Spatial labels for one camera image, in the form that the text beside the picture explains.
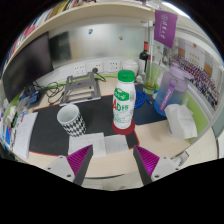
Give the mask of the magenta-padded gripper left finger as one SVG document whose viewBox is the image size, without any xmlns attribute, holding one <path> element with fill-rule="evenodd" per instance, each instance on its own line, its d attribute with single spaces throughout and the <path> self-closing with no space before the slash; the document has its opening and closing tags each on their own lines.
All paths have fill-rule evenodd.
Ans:
<svg viewBox="0 0 224 224">
<path fill-rule="evenodd" d="M 92 156 L 93 146 L 88 145 L 68 156 L 58 156 L 45 170 L 81 186 Z"/>
</svg>

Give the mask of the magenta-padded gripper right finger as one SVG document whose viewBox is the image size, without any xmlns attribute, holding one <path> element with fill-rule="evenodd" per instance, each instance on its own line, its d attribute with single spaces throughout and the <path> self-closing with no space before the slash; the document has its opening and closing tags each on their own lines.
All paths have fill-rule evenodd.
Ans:
<svg viewBox="0 0 224 224">
<path fill-rule="evenodd" d="M 138 145 L 133 148 L 133 156 L 144 185 L 148 185 L 180 169 L 170 158 L 159 157 Z"/>
</svg>

